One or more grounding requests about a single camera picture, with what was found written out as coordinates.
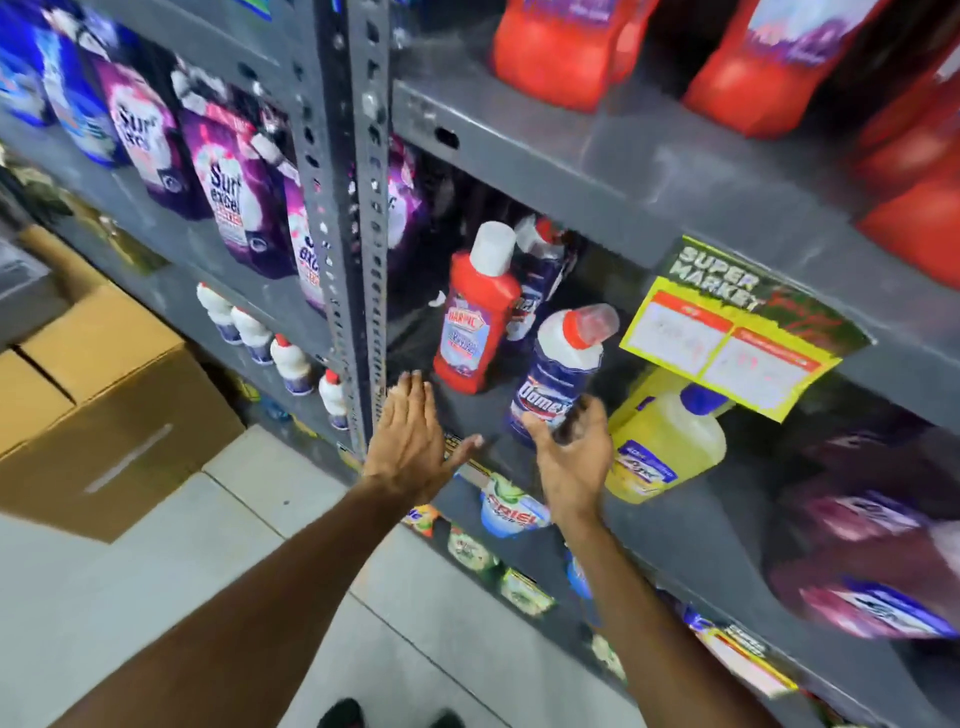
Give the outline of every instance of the person's right hand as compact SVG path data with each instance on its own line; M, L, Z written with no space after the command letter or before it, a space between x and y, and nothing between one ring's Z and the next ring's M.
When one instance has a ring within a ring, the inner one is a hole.
M550 516L567 539L581 526L600 523L600 495L613 461L607 413L596 397L583 395L571 417L569 445L559 445L536 415L523 414L523 426L537 444L537 465Z

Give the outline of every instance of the brown box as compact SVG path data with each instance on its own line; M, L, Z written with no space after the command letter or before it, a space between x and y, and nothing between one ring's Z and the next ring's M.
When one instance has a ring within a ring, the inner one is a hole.
M112 542L243 426L183 340L47 230L70 309L0 353L0 510Z

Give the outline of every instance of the white tile floor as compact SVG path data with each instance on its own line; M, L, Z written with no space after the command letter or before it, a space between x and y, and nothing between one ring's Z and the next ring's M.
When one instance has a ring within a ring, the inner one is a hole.
M0 516L0 726L42 728L313 521L344 486L255 427L111 546ZM281 728L352 695L371 728L642 727L636 706L399 526Z

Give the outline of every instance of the white bottle with red cap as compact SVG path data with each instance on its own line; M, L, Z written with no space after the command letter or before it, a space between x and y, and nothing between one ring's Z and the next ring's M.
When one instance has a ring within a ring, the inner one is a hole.
M270 345L270 354L290 394L302 397L313 392L313 370L303 349L291 344L286 336L279 333Z
M620 326L616 309L606 303L557 311L540 325L534 362L510 403L508 425L521 441L533 441L520 417L533 412L551 430L587 388L603 360L603 342Z
M243 344L240 331L237 330L233 319L230 318L230 310L233 308L232 303L206 283L197 284L197 299L200 301L200 305L206 309L206 315L210 317L210 321L220 331L224 341L234 347Z
M250 358L261 367L269 367L274 363L274 358L270 356L270 342L274 335L267 327L253 318L242 308L236 306L230 311L230 318L233 325L240 332L240 338Z
M320 390L320 396L324 400L326 414L330 418L330 424L334 429L349 429L347 422L347 401L344 398L344 385L340 383L340 378L332 369L324 372L324 378L320 380L317 386Z

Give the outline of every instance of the blue cap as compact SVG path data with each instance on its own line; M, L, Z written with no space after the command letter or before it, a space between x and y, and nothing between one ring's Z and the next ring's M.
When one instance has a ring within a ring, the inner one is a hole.
M727 398L699 384L687 384L681 390L680 401L684 403L688 412L707 415L726 402Z

